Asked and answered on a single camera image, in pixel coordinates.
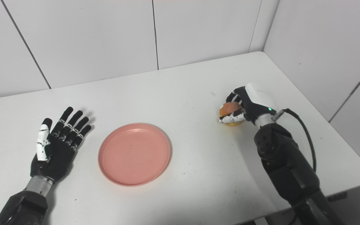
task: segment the orange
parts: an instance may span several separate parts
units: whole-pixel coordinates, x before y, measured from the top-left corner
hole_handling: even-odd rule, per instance
[[[223,104],[223,106],[219,109],[219,116],[223,117],[229,113],[232,113],[236,110],[242,109],[243,107],[238,103],[238,102],[226,102],[225,104]],[[239,121],[239,122],[231,122],[231,123],[226,123],[226,125],[228,126],[237,126],[242,124],[244,121]]]

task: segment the robotic arm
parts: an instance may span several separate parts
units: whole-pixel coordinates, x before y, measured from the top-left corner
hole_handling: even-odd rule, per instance
[[[87,117],[73,128],[82,111],[77,111],[66,124],[72,111],[72,107],[65,110],[51,134],[52,120],[46,118],[41,124],[37,153],[31,163],[31,179],[23,191],[9,198],[0,213],[0,225],[40,225],[43,221],[49,190],[66,175],[76,149],[91,130],[90,125],[84,127]]]
[[[276,123],[284,112],[295,113],[290,109],[276,113],[276,106],[269,93],[253,83],[236,88],[226,99],[226,102],[234,101],[242,109],[220,117],[219,121],[232,123],[246,119],[258,128],[254,142],[263,168],[279,195],[292,206],[301,223],[344,225],[323,195],[319,178],[299,150],[298,144],[290,132]]]

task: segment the round plate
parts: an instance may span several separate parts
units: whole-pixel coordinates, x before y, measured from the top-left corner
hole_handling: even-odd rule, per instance
[[[138,186],[157,178],[166,168],[170,145],[158,128],[144,123],[124,125],[101,144],[98,164],[104,176],[123,186]]]

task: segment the black cable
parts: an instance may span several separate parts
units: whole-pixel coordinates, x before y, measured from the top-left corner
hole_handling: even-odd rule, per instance
[[[315,154],[315,148],[313,147],[312,139],[310,138],[309,132],[308,132],[308,130],[307,130],[304,122],[301,120],[300,116],[299,116],[298,114],[296,114],[294,111],[292,111],[291,109],[286,108],[286,109],[283,109],[283,111],[286,112],[286,113],[288,113],[288,114],[290,114],[290,115],[292,115],[294,118],[296,118],[296,119],[300,122],[302,128],[304,129],[305,134],[306,134],[306,138],[307,138],[307,140],[308,140],[308,142],[309,142],[310,151],[311,151],[311,153],[312,153],[312,168],[313,168],[313,171],[316,172],[316,154]]]

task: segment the table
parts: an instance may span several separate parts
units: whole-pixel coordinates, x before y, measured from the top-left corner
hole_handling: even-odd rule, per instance
[[[254,125],[217,121],[227,95],[249,82],[270,90],[278,109],[289,107],[303,119],[325,195],[360,186],[359,156],[266,54],[254,52],[0,98],[0,210],[29,181],[40,123],[56,122],[69,105],[94,128],[69,175],[48,195],[44,224],[231,225],[288,208],[260,163]],[[162,129],[172,154],[154,181],[122,187],[99,171],[98,150],[111,131],[138,122]],[[298,121],[285,114],[278,122],[311,162]]]

